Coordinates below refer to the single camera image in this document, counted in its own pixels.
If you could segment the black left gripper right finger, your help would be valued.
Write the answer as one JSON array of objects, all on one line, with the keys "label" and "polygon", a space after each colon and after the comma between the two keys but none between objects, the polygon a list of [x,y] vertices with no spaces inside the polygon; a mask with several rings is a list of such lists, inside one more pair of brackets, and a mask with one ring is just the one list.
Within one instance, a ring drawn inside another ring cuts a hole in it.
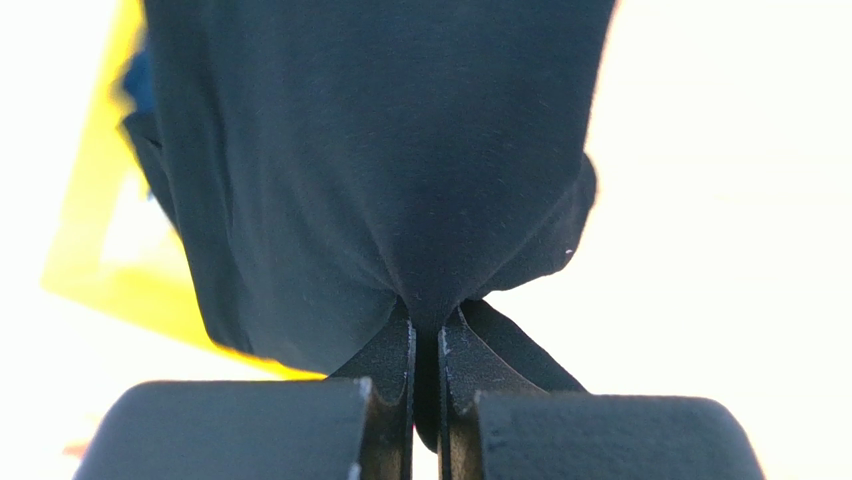
[{"label": "black left gripper right finger", "polygon": [[438,337],[444,479],[760,479],[720,403],[588,392],[483,302]]}]

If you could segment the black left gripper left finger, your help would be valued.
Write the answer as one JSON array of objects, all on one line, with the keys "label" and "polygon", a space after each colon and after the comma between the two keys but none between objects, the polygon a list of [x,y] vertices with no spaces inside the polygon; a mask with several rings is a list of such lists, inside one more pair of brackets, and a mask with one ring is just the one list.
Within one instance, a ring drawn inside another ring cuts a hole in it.
[{"label": "black left gripper left finger", "polygon": [[416,334],[403,306],[320,381],[156,381],[108,410],[79,479],[408,479]]}]

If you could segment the black t shirt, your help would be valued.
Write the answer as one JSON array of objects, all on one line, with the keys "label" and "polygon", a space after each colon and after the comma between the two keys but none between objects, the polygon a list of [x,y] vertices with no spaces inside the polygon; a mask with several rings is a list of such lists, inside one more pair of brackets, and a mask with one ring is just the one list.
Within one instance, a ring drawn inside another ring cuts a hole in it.
[{"label": "black t shirt", "polygon": [[610,1],[148,1],[124,122],[208,337],[331,373],[404,306],[414,422],[459,306],[562,270]]}]

